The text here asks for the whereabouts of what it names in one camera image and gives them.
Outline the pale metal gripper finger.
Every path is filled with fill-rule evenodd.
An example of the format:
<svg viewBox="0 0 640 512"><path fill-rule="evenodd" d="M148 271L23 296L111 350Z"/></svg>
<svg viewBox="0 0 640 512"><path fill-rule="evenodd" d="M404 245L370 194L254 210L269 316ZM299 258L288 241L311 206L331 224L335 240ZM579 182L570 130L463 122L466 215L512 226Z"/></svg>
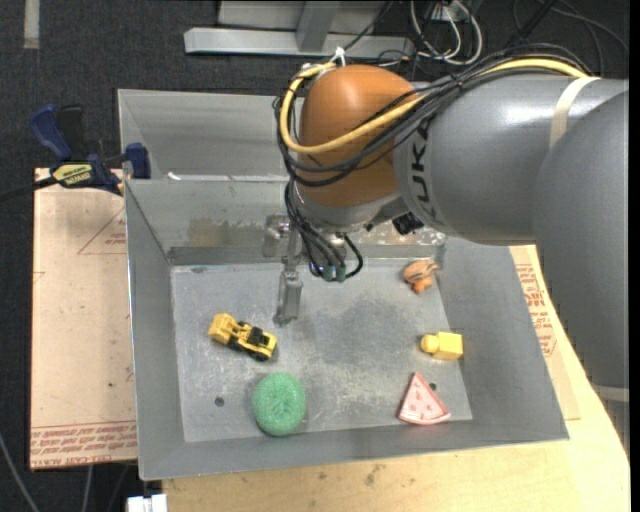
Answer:
<svg viewBox="0 0 640 512"><path fill-rule="evenodd" d="M296 320L299 316L303 282L299 279L287 279L285 283L285 320Z"/></svg>
<svg viewBox="0 0 640 512"><path fill-rule="evenodd" d="M282 272L278 282L278 297L276 313L274 315L275 324L285 324L289 321L289 278L286 272Z"/></svg>

